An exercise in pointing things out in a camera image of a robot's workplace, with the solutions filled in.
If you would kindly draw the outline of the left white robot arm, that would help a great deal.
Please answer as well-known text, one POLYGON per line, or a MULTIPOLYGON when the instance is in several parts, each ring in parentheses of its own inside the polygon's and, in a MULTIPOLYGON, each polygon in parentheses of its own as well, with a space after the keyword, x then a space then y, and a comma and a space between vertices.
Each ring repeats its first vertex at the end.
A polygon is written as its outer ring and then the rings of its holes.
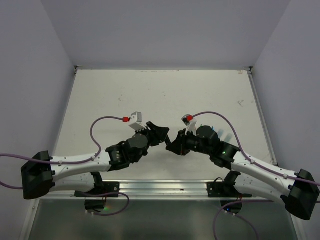
POLYGON ((137 163, 150 147, 166 141, 170 129, 152 122, 135 134, 99 154, 51 156, 38 152, 21 167, 22 191, 25 200, 41 198, 55 191, 76 191, 99 196, 105 189, 101 173, 119 171, 137 163))

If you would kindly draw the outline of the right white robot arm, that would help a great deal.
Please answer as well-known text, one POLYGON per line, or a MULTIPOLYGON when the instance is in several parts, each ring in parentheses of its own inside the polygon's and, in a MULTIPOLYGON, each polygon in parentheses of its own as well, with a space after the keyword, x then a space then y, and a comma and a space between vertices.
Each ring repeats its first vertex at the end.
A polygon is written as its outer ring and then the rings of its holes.
POLYGON ((310 172, 294 172, 269 165, 245 155, 239 147, 220 140, 209 126, 192 133, 178 132, 174 141, 165 140, 166 150, 185 156, 189 152, 208 155, 218 167, 229 173, 217 190, 228 197, 251 195, 283 204, 293 216, 308 221, 320 196, 320 190, 310 172))

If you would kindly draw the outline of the green translucent pen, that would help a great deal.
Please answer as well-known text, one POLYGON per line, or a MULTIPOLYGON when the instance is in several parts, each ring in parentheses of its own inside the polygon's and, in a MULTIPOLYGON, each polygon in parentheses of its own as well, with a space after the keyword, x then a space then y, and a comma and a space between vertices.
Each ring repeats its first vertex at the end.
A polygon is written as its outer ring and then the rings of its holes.
POLYGON ((229 133, 229 134, 225 137, 224 141, 225 141, 225 142, 229 142, 229 141, 232 139, 232 137, 233 137, 233 135, 229 133))

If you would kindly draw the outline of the blue translucent pen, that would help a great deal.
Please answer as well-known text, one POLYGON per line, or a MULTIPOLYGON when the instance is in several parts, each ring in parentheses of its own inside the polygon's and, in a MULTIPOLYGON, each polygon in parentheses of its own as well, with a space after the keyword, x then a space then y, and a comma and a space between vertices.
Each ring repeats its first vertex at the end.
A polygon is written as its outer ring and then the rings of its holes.
POLYGON ((217 134, 219 137, 221 137, 224 134, 224 130, 223 129, 218 130, 217 134))

